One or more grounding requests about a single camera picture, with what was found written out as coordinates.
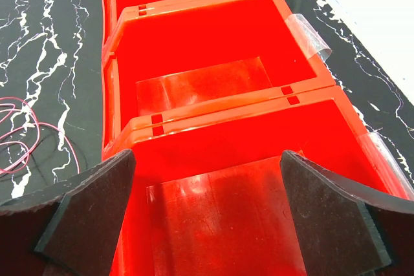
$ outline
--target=black marble surface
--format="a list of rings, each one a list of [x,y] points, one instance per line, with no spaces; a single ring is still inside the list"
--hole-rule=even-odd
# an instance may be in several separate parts
[[[414,167],[414,106],[335,15],[325,0],[286,0],[332,48],[327,65],[370,131],[378,131],[411,178]],[[102,94],[101,0],[0,0],[0,96],[33,101],[40,121],[60,124],[73,141],[84,170],[100,161]],[[23,116],[15,118],[22,125]],[[11,128],[0,125],[0,131]],[[33,139],[29,132],[25,141]],[[54,131],[28,169],[0,176],[0,200],[29,193],[76,173],[72,155]],[[0,164],[9,161],[0,149]]]
[[[59,125],[81,170],[100,162],[101,47],[102,0],[0,0],[0,97],[26,99],[40,122]],[[15,128],[24,123],[25,114],[16,115]],[[0,133],[11,128],[11,122],[2,123]],[[14,138],[30,143],[35,136],[29,128],[25,137]],[[0,200],[76,174],[67,145],[59,143],[56,131],[42,129],[28,169],[0,175]],[[12,159],[18,151],[19,146],[10,148]],[[0,148],[1,167],[10,155]]]

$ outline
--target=pink cord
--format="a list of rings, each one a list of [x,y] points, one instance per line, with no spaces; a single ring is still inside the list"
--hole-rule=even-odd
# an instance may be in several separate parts
[[[39,143],[39,139],[40,139],[40,126],[47,126],[47,127],[51,127],[54,130],[58,131],[59,133],[63,134],[61,130],[59,130],[56,126],[49,124],[49,123],[44,123],[44,122],[38,122],[38,118],[36,117],[36,115],[34,114],[34,111],[32,110],[32,108],[30,108],[30,106],[27,104],[27,102],[25,102],[24,100],[21,100],[20,98],[17,97],[3,97],[0,98],[0,102],[1,101],[5,101],[5,100],[17,100],[20,101],[22,103],[21,109],[17,109],[16,105],[13,103],[0,103],[0,107],[11,107],[10,109],[0,109],[0,113],[2,112],[8,112],[6,114],[6,116],[4,116],[1,120],[0,123],[5,121],[13,112],[22,112],[24,107],[27,107],[29,109],[29,116],[34,120],[34,125],[36,126],[36,129],[38,130],[38,136],[36,138],[36,141],[34,142],[32,147],[28,147],[27,144],[20,142],[18,140],[13,140],[10,142],[0,142],[0,145],[14,145],[14,144],[19,144],[21,145],[24,149],[25,149],[25,153],[23,154],[23,156],[21,156],[18,160],[16,160],[15,162],[11,163],[8,167],[6,168],[0,168],[0,174],[2,173],[6,173],[6,174],[13,174],[16,173],[20,170],[22,170],[23,168],[25,168],[27,166],[28,163],[28,158],[30,156],[30,154],[33,152],[33,150],[38,146]],[[21,129],[25,128],[24,126],[18,127],[17,129],[14,129],[12,131],[9,131],[7,133],[5,133],[4,135],[0,136],[0,141],[2,139],[4,139],[6,136],[10,136],[12,134],[14,134],[17,131],[20,131]],[[63,134],[63,137],[65,139],[65,141],[67,142],[67,144],[69,145],[69,148],[72,151],[75,163],[76,163],[76,168],[78,170],[78,174],[80,173],[80,168],[79,168],[79,163],[78,163],[78,158],[76,157],[76,154],[73,150],[72,144],[69,141],[69,139],[67,139],[67,137]]]

